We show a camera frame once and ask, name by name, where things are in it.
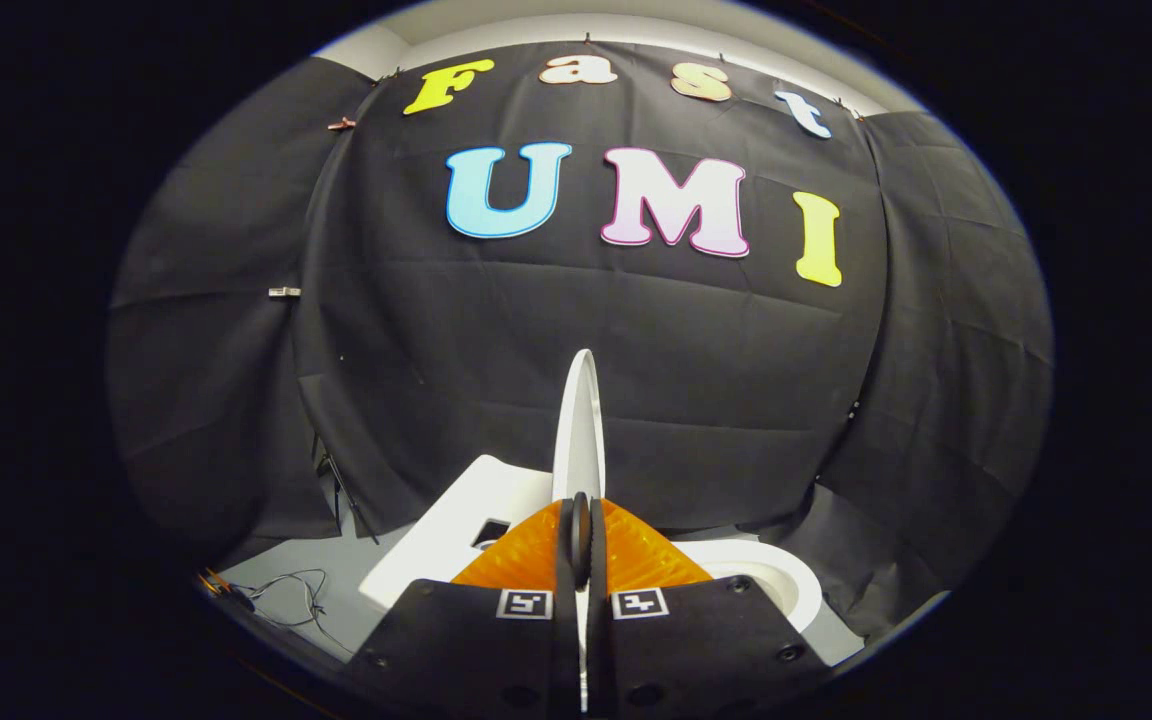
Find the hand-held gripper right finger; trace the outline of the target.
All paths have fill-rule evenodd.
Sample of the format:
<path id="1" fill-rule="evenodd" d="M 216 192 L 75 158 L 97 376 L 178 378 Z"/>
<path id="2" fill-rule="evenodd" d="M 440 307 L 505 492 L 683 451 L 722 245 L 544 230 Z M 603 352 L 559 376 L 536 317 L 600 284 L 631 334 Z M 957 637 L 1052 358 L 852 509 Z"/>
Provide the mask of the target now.
<path id="1" fill-rule="evenodd" d="M 590 507 L 586 714 L 756 719 L 832 673 L 808 637 L 812 570 L 753 541 L 669 541 L 607 498 Z"/>

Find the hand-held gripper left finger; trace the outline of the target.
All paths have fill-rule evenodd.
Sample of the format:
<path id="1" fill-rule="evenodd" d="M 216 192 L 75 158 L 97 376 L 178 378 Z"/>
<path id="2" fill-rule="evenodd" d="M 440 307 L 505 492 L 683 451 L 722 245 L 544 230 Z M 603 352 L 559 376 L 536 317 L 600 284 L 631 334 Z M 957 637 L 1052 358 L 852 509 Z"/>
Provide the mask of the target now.
<path id="1" fill-rule="evenodd" d="M 577 538 L 579 503 L 561 500 L 502 538 L 526 539 L 547 582 L 415 579 L 348 662 L 348 685 L 392 719 L 576 719 Z"/>

